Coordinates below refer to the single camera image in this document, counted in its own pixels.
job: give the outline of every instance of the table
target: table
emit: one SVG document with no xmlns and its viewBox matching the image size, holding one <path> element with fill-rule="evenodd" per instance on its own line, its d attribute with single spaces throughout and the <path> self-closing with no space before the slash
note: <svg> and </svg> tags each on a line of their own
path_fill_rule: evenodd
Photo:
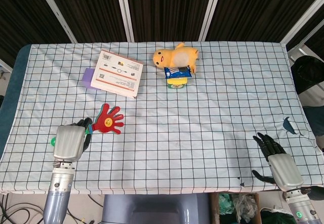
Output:
<svg viewBox="0 0 324 224">
<path fill-rule="evenodd" d="M 12 76 L 16 81 L 9 85 L 15 91 L 7 93 L 11 101 L 7 99 L 0 111 L 13 122 L 0 128 L 8 134 L 0 163 L 1 190 L 45 193 L 54 160 L 49 142 L 57 127 L 94 118 L 105 102 L 121 107 L 125 127 L 121 135 L 93 134 L 90 147 L 75 164 L 72 193 L 271 190 L 276 187 L 251 174 L 255 169 L 271 175 L 253 141 L 256 132 L 269 134 L 294 157 L 305 185 L 323 184 L 324 158 L 295 92 L 284 45 L 186 42 L 199 50 L 197 73 L 176 90 L 167 88 L 164 72 L 151 59 L 156 49 L 177 44 L 24 48 Z M 82 86 L 83 72 L 95 67 L 101 49 L 144 63 L 136 99 Z M 22 89 L 15 86 L 17 81 Z M 286 117 L 296 123 L 298 134 L 284 129 Z"/>
</svg>

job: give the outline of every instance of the purple sponge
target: purple sponge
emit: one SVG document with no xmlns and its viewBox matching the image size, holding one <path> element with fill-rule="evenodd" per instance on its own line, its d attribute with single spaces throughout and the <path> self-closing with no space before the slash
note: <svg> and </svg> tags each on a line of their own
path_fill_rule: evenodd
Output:
<svg viewBox="0 0 324 224">
<path fill-rule="evenodd" d="M 86 71 L 82 77 L 82 84 L 84 87 L 97 90 L 97 88 L 91 87 L 91 80 L 94 72 L 95 72 L 94 68 L 86 68 Z"/>
</svg>

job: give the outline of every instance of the yellow plush toy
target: yellow plush toy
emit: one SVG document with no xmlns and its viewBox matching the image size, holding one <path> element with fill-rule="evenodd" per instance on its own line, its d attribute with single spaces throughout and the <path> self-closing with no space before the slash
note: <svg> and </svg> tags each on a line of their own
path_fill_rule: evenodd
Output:
<svg viewBox="0 0 324 224">
<path fill-rule="evenodd" d="M 185 47 L 180 43 L 174 50 L 160 49 L 153 55 L 153 62 L 158 68 L 190 67 L 192 73 L 196 72 L 196 59 L 198 50 Z"/>
</svg>

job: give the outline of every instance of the red toy hand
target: red toy hand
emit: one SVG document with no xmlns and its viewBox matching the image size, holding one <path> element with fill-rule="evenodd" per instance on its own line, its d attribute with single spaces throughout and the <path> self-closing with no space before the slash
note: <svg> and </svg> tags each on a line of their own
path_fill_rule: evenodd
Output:
<svg viewBox="0 0 324 224">
<path fill-rule="evenodd" d="M 124 126 L 124 123 L 116 121 L 123 119 L 124 115 L 116 115 L 116 113 L 120 111 L 119 106 L 113 107 L 110 112 L 108 112 L 108 110 L 109 104 L 103 104 L 101 107 L 101 112 L 97 116 L 95 123 L 92 125 L 92 130 L 99 130 L 101 133 L 114 131 L 116 134 L 120 134 L 121 131 L 119 129 L 116 129 L 115 126 L 122 127 Z"/>
</svg>

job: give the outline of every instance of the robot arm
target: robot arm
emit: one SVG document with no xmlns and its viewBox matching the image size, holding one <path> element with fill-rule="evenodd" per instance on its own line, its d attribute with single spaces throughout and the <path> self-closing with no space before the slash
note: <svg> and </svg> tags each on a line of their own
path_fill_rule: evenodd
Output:
<svg viewBox="0 0 324 224">
<path fill-rule="evenodd" d="M 308 195 L 302 194 L 300 187 L 303 178 L 292 156 L 287 154 L 280 144 L 270 136 L 258 133 L 253 136 L 266 158 L 273 177 L 261 176 L 257 171 L 252 173 L 261 181 L 277 184 L 285 193 L 286 201 L 296 220 L 300 224 L 321 224 Z"/>
<path fill-rule="evenodd" d="M 77 124 L 58 127 L 54 169 L 44 208 L 45 224 L 62 224 L 65 219 L 75 172 L 72 163 L 80 159 L 90 144 L 91 134 L 85 137 L 85 130 L 91 123 L 86 118 Z"/>
</svg>

